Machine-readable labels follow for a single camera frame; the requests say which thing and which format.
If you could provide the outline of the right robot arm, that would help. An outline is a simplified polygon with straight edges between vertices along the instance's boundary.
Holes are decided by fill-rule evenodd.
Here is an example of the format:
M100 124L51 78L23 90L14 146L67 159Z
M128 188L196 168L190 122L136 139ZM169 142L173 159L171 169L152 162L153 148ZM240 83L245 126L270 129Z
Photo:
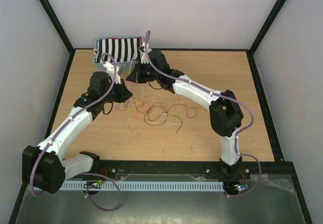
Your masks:
M208 110L210 125L221 137L221 173L226 178L236 175L242 162L238 154L237 133L243 113L234 93L230 90L214 91L193 81L183 72L170 68L160 50L149 49L146 53L141 46L139 51L141 59L126 80L140 84L156 81L162 89L185 96Z

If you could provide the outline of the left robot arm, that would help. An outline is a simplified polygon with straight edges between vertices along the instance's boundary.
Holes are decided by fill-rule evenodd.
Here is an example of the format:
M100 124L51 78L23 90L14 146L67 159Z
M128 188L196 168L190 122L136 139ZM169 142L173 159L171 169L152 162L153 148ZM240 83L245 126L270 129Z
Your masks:
M124 80L113 81L106 72L94 72L87 91L78 98L60 126L37 146L27 146L22 153L22 181L31 188L49 193L57 192L64 181L81 173L89 177L99 175L100 158L94 153L80 152L64 159L77 136L90 125L106 103L126 102L132 93Z

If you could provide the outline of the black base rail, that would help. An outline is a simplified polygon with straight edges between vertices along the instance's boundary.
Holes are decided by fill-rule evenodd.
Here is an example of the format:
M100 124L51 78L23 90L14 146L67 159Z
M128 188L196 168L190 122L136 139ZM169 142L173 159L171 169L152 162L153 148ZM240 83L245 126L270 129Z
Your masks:
M244 162L225 167L220 161L153 161L153 160L100 160L89 173L116 178L120 175L192 175L207 179L240 180L250 178L250 167Z

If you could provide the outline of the black white striped cloth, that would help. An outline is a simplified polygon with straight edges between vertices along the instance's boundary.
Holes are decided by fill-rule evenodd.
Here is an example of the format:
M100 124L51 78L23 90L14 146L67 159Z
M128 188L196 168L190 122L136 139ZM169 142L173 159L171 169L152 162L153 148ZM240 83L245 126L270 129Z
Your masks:
M104 53L110 54L116 63L130 62L139 58L139 46L142 41L133 39L109 39L98 38L94 43L93 62L95 64L101 64L101 56Z

